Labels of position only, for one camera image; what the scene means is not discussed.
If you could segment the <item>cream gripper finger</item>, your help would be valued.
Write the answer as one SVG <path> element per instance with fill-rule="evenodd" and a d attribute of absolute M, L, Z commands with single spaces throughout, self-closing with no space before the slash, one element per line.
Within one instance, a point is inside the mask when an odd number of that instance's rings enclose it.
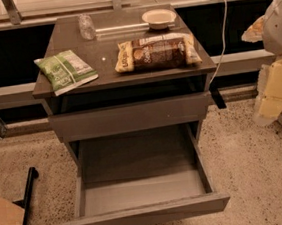
<path fill-rule="evenodd" d="M 262 42 L 263 40 L 263 27 L 264 16 L 260 16 L 256 21 L 249 26 L 242 34 L 242 40 L 248 43 Z"/>

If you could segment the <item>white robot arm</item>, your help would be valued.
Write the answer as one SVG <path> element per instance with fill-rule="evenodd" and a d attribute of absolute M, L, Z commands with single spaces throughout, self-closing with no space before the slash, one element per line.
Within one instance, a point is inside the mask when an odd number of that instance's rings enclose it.
<path fill-rule="evenodd" d="M 262 41 L 267 52 L 282 56 L 282 0 L 273 0 L 264 15 L 243 32 L 242 40 Z"/>

